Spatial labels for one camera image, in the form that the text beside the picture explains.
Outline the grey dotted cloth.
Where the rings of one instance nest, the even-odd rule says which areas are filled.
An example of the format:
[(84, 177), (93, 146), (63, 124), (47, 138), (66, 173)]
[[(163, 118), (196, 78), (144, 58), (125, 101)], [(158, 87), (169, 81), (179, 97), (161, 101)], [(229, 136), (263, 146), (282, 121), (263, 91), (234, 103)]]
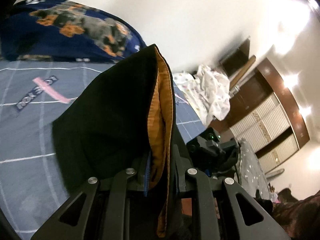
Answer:
[(240, 139), (239, 144), (239, 176), (242, 187), (252, 197), (255, 197), (256, 191), (259, 190), (261, 198), (270, 199), (268, 182), (253, 148), (246, 139)]

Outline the blue grid pattern bedsheet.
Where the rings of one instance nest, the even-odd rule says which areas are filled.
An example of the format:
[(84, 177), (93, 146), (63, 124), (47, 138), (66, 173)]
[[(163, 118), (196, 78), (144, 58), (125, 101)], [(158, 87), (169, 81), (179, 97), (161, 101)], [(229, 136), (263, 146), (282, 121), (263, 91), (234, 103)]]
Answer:
[[(1, 63), (1, 239), (33, 239), (49, 217), (80, 189), (69, 194), (64, 185), (53, 145), (52, 123), (99, 74), (113, 66)], [(204, 130), (195, 114), (184, 120), (187, 126), (180, 130), (176, 118), (184, 142)], [(131, 233), (133, 202), (146, 195), (148, 165), (149, 161), (142, 159), (131, 167), (144, 173), (145, 189), (131, 197), (130, 239), (135, 239)]]

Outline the white dotted cloth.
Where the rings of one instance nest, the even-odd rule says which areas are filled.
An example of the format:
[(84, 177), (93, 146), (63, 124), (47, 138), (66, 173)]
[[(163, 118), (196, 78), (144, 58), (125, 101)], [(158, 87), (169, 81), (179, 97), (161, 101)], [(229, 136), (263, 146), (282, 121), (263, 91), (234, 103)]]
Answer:
[(200, 65), (196, 74), (174, 73), (173, 81), (204, 126), (222, 121), (230, 111), (230, 81), (227, 76)]

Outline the brown white louvered wardrobe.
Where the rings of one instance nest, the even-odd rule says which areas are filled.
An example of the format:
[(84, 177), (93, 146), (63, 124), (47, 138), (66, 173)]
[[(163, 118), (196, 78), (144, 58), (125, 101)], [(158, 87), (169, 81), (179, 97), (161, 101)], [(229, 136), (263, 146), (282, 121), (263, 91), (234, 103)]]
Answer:
[(212, 121), (211, 127), (225, 138), (247, 140), (265, 173), (310, 141), (298, 103), (269, 59), (240, 86), (230, 106), (226, 118)]

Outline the black pants with orange lining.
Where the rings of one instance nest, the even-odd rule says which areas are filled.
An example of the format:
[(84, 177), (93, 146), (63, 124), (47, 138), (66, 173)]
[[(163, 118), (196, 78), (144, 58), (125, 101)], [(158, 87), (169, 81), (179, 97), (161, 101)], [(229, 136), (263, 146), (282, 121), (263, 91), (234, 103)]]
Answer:
[(172, 152), (188, 158), (176, 125), (172, 74), (150, 45), (99, 74), (52, 123), (64, 185), (73, 194), (90, 177), (106, 179), (147, 159), (146, 195), (133, 202), (135, 239), (189, 239), (176, 196)]

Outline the dark wall shelf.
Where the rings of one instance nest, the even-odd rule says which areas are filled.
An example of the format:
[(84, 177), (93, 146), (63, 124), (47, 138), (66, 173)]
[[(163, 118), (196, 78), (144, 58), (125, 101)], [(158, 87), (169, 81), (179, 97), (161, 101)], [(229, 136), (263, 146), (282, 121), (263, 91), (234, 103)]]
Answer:
[(239, 83), (257, 59), (255, 55), (249, 56), (250, 45), (251, 38), (248, 37), (219, 61), (220, 67), (230, 80), (230, 90)]

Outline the navy dog print blanket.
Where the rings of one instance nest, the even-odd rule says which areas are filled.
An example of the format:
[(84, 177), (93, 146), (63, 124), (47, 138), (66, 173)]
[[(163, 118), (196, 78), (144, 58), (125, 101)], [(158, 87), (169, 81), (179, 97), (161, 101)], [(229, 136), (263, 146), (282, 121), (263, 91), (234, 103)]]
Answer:
[(1, 20), (1, 55), (8, 61), (114, 63), (145, 47), (121, 18), (68, 0), (24, 0)]

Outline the dark reddish blanket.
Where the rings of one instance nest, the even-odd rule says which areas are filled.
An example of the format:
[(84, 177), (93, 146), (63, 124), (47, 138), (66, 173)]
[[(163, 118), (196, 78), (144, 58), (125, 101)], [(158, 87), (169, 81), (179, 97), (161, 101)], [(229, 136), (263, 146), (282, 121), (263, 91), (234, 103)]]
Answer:
[(319, 192), (296, 202), (273, 203), (257, 190), (254, 199), (291, 239), (319, 239)]

